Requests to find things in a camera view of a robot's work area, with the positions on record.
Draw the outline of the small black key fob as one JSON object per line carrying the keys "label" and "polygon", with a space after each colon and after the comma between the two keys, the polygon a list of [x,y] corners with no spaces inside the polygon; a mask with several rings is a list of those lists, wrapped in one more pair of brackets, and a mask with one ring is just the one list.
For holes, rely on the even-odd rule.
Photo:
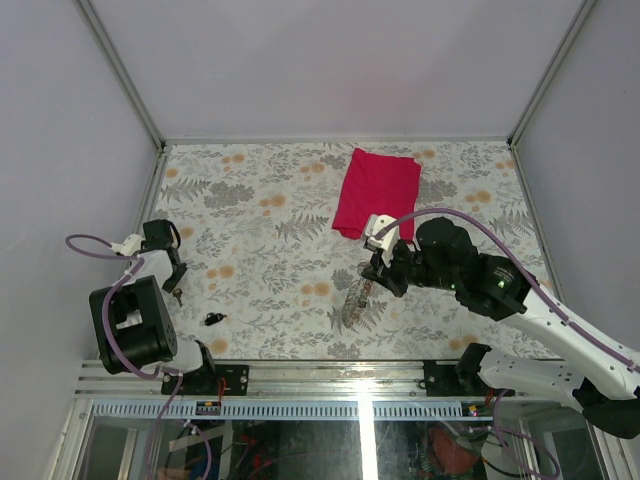
{"label": "small black key fob", "polygon": [[226,314],[210,312],[205,316],[202,324],[204,326],[213,326],[220,323],[226,318],[227,318]]}

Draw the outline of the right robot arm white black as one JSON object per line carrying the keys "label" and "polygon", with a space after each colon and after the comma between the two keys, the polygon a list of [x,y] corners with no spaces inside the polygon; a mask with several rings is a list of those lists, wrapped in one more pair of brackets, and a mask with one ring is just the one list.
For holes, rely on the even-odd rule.
{"label": "right robot arm white black", "polygon": [[639,435],[639,353],[562,304],[512,252],[481,253],[468,232],[435,209],[409,246],[400,227],[409,221],[373,215],[363,233],[373,255],[362,276],[401,297],[411,287],[453,293],[472,313],[515,328],[557,354],[559,362],[525,359],[472,342],[453,373],[438,375],[447,390],[467,394],[512,390],[569,407],[618,438]]}

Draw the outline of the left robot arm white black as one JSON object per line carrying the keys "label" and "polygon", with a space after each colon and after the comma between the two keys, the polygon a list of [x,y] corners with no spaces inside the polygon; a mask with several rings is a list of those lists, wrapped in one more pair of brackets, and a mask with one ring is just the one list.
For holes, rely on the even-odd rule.
{"label": "left robot arm white black", "polygon": [[162,377],[165,395],[215,395],[219,371],[208,347],[178,337],[164,298],[181,298],[187,264],[180,246],[177,227],[166,219],[148,221],[141,235],[109,245],[129,265],[116,283],[89,295],[99,358],[111,375]]}

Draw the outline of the round metal key ring disc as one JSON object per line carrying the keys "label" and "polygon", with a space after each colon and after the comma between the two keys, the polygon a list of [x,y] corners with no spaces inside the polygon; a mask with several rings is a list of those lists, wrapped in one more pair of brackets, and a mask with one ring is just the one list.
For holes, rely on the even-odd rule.
{"label": "round metal key ring disc", "polygon": [[349,287],[341,313],[344,327],[351,328],[359,321],[367,308],[372,286],[371,280],[360,278]]}

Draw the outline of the key with yellow tag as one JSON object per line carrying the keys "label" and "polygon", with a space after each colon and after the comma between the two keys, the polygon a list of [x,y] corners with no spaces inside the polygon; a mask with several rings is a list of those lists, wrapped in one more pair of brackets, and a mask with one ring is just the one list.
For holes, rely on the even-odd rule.
{"label": "key with yellow tag", "polygon": [[178,303],[178,305],[180,307],[183,306],[182,295],[183,295],[183,292],[182,292],[182,290],[180,288],[175,288],[172,291],[172,296],[176,299],[176,301],[177,301],[177,303]]}

